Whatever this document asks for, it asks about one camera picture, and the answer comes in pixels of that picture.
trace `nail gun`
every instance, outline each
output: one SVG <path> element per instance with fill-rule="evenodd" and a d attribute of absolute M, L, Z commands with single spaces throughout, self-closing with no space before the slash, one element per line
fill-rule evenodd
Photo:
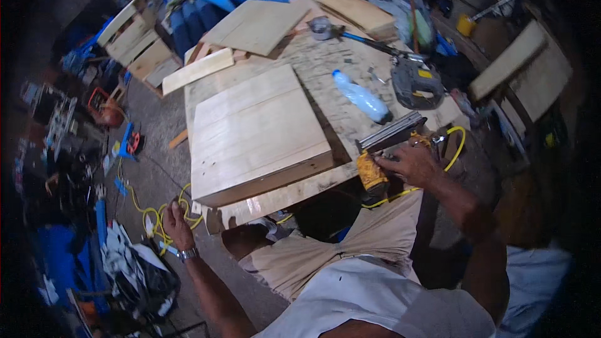
<path fill-rule="evenodd" d="M 367 198 L 364 201 L 368 205 L 370 202 L 383 199 L 390 186 L 388 177 L 373 160 L 372 153 L 400 144 L 411 138 L 438 153 L 436 144 L 439 142 L 439 138 L 422 134 L 426 120 L 417 111 L 411 111 L 395 123 L 382 128 L 361 141 L 355 141 L 359 149 L 359 158 L 357 158 L 358 174 L 367 192 Z"/>

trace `wood offcut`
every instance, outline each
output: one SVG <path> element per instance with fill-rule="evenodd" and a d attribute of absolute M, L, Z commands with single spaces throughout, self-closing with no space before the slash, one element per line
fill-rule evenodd
<path fill-rule="evenodd" d="M 201 79 L 211 73 L 215 73 L 234 64 L 231 49 L 220 49 L 216 53 L 196 60 L 179 71 L 163 79 L 163 95 L 167 95 L 177 89 Z"/>
<path fill-rule="evenodd" d="M 396 36 L 394 17 L 366 0 L 315 0 L 336 16 L 381 41 Z"/>

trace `man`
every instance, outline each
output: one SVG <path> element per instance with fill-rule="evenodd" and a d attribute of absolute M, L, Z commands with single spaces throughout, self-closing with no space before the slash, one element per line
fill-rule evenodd
<path fill-rule="evenodd" d="M 473 245 L 461 289 L 426 290 L 412 271 L 422 191 L 362 209 L 338 244 L 298 232 L 275 243 L 266 227 L 228 230 L 222 239 L 239 264 L 292 304 L 257 333 L 224 283 L 192 251 L 184 260 L 203 310 L 223 337 L 489 337 L 508 301 L 506 248 L 489 210 L 453 182 L 419 144 L 376 162 L 431 192 Z M 195 248 L 182 210 L 165 213 L 165 231 L 180 251 Z"/>

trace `cable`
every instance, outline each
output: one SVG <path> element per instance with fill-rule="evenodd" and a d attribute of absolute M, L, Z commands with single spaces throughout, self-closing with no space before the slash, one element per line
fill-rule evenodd
<path fill-rule="evenodd" d="M 462 137 L 461 137 L 461 143 L 459 144 L 459 147 L 457 148 L 457 151 L 455 152 L 455 155 L 453 156 L 453 158 L 451 159 L 451 162 L 447 165 L 447 167 L 445 167 L 445 172 L 447 172 L 451 166 L 455 163 L 455 161 L 457 161 L 457 158 L 459 157 L 459 154 L 461 153 L 461 150 L 463 149 L 463 145 L 465 144 L 465 129 L 462 126 L 454 126 L 452 127 L 450 130 L 447 131 L 447 134 L 451 134 L 455 131 L 461 131 L 462 133 Z M 409 192 L 413 192 L 413 191 L 417 191 L 420 190 L 421 188 L 418 187 L 413 187 L 409 190 L 406 191 L 402 191 L 401 193 L 395 194 L 393 197 L 387 197 L 386 199 L 380 200 L 378 202 L 376 202 L 373 205 L 364 205 L 361 204 L 362 207 L 366 207 L 367 209 L 371 209 L 372 207 L 379 207 L 381 204 L 385 203 L 385 202 L 390 202 L 393 201 L 395 199 L 398 199 L 401 196 L 406 195 Z"/>
<path fill-rule="evenodd" d="M 282 224 L 282 223 L 284 223 L 284 222 L 288 221 L 290 218 L 292 218 L 292 216 L 293 216 L 293 215 L 294 215 L 294 214 L 290 214 L 288 217 L 285 217 L 284 219 L 282 219 L 282 220 L 280 220 L 280 221 L 277 221 L 277 222 L 275 222 L 275 224 Z"/>
<path fill-rule="evenodd" d="M 175 183 L 179 187 L 179 184 L 176 183 L 176 181 L 174 181 L 173 178 L 156 161 L 154 161 L 154 162 L 163 170 L 163 172 L 165 172 L 171 178 L 171 181 L 173 181 L 173 183 Z M 123 183 L 123 177 L 121 176 L 122 166 L 123 166 L 123 157 L 120 157 L 119 158 L 119 166 L 117 167 L 117 177 L 119 178 L 121 183 Z M 188 200 L 184 199 L 182 196 L 183 196 L 184 192 L 191 185 L 192 185 L 192 183 L 188 183 L 182 187 L 182 191 L 179 194 L 177 203 L 179 205 L 186 203 L 186 211 L 184 212 L 184 219 L 186 221 L 192 223 L 192 225 L 190 226 L 190 229 L 193 230 L 203 220 L 203 216 L 201 215 L 199 218 L 191 218 L 188 216 L 188 213 L 190 212 L 190 203 L 188 202 Z M 154 213 L 156 222 L 153 225 L 153 230 L 152 230 L 153 234 L 162 238 L 165 245 L 170 245 L 171 243 L 173 243 L 173 240 L 171 239 L 171 237 L 169 237 L 169 235 L 167 235 L 167 233 L 165 233 L 165 229 L 163 228 L 163 209 L 165 209 L 167 207 L 167 203 L 164 203 L 163 205 L 161 205 L 158 210 L 154 209 L 154 207 L 147 207 L 145 209 L 142 209 L 142 208 L 140 208 L 140 206 L 138 204 L 138 198 L 136 197 L 136 192 L 134 191 L 133 187 L 129 184 L 124 184 L 124 186 L 131 193 L 131 200 L 133 201 L 134 207 L 136 207 L 137 211 L 142 213 L 142 227 L 144 227 L 144 231 L 146 231 L 146 216 L 150 217 L 150 213 Z M 167 251 L 167 249 L 163 248 L 161 250 L 161 252 L 159 253 L 159 255 L 163 256 L 166 251 Z"/>
<path fill-rule="evenodd" d="M 451 134 L 455 131 L 461 131 L 461 133 L 462 133 L 461 143 L 459 143 L 459 147 L 457 148 L 455 155 L 453 156 L 453 158 L 451 158 L 451 162 L 447 165 L 447 167 L 445 167 L 445 172 L 447 172 L 451 168 L 451 166 L 455 163 L 455 161 L 457 161 L 457 158 L 459 157 L 459 153 L 461 153 L 461 150 L 463 149 L 463 145 L 465 144 L 465 128 L 457 125 L 457 126 L 452 127 L 450 130 L 448 130 L 447 134 Z"/>

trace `finger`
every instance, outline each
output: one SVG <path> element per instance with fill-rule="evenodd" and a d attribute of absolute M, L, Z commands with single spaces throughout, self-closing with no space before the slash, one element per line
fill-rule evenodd
<path fill-rule="evenodd" d="M 180 207 L 180 205 L 177 203 L 177 199 L 174 199 L 171 202 L 171 209 L 173 210 L 173 217 L 176 219 L 176 221 L 183 222 L 184 221 L 184 211 L 183 211 L 182 207 Z"/>
<path fill-rule="evenodd" d="M 165 212 L 163 213 L 163 221 L 167 226 L 175 226 L 176 220 L 173 217 L 173 209 L 171 209 L 171 204 L 167 204 L 165 207 Z"/>
<path fill-rule="evenodd" d="M 401 159 L 404 155 L 407 155 L 407 150 L 410 147 L 411 146 L 409 144 L 401 144 L 398 148 L 394 150 L 393 155 Z"/>
<path fill-rule="evenodd" d="M 423 148 L 426 148 L 425 144 L 423 142 L 419 142 L 419 141 L 414 145 L 414 147 L 423 147 Z"/>
<path fill-rule="evenodd" d="M 374 161 L 387 170 L 397 173 L 403 173 L 404 171 L 404 167 L 402 166 L 401 162 L 387 160 L 386 158 L 382 158 L 380 156 L 374 157 Z"/>

